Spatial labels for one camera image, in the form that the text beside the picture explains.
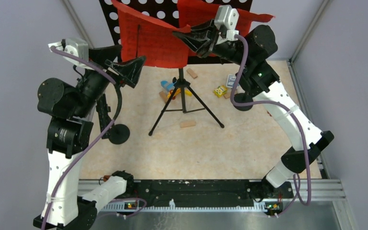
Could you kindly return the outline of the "red sheet music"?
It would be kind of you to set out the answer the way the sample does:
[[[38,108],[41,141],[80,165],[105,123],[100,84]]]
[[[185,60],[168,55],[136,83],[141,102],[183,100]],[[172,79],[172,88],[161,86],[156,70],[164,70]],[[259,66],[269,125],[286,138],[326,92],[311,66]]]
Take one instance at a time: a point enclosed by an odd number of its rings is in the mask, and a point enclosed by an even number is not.
[[[188,64],[240,64],[256,67],[278,50],[269,14],[255,14],[232,5],[202,0],[176,4],[179,26],[137,11],[118,0],[121,59],[144,59],[145,66],[179,69]]]

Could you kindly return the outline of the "black music stand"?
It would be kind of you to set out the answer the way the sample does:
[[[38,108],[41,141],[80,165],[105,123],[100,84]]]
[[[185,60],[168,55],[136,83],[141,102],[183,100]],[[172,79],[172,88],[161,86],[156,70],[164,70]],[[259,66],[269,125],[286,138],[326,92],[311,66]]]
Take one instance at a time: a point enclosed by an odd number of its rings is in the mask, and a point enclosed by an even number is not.
[[[213,39],[223,44],[234,35],[245,35],[257,14],[231,5],[203,0],[103,0],[102,10],[116,44],[121,45],[123,61],[145,56],[145,65],[178,69],[178,78],[165,84],[166,105],[177,95],[182,101],[195,91],[184,78],[184,67],[198,57],[174,32],[188,33],[202,23]]]

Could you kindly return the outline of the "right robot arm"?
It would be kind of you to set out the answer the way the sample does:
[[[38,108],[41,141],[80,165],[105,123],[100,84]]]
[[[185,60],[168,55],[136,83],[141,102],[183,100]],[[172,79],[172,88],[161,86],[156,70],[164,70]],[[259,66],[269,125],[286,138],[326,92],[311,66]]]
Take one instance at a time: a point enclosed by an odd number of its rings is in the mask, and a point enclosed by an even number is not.
[[[285,90],[279,75],[267,63],[278,49],[273,30],[259,25],[245,37],[219,43],[221,32],[210,21],[193,26],[188,33],[175,31],[197,56],[215,55],[240,66],[238,85],[251,96],[252,104],[262,104],[287,135],[291,147],[264,176],[257,189],[259,198],[275,197],[281,185],[295,174],[307,171],[333,141],[331,131],[317,128]]]

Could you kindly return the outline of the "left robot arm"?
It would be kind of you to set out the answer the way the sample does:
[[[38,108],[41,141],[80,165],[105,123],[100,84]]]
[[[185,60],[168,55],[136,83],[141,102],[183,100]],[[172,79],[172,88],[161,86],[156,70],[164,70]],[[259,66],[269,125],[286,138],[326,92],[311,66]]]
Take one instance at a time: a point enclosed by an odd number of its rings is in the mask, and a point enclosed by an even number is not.
[[[121,88],[137,85],[146,57],[115,62],[122,49],[120,45],[89,48],[84,41],[73,44],[62,40],[48,47],[85,72],[76,86],[49,78],[38,88],[37,108],[51,116],[46,140],[49,179],[44,209],[33,225],[42,230],[88,230],[97,214],[112,200],[140,202],[134,196],[133,176],[124,171],[113,173],[82,196],[78,195],[78,186],[82,158],[95,145],[95,141],[90,141],[93,122],[88,115],[112,84],[118,104],[114,116],[106,119],[101,135],[114,128],[122,108]]]

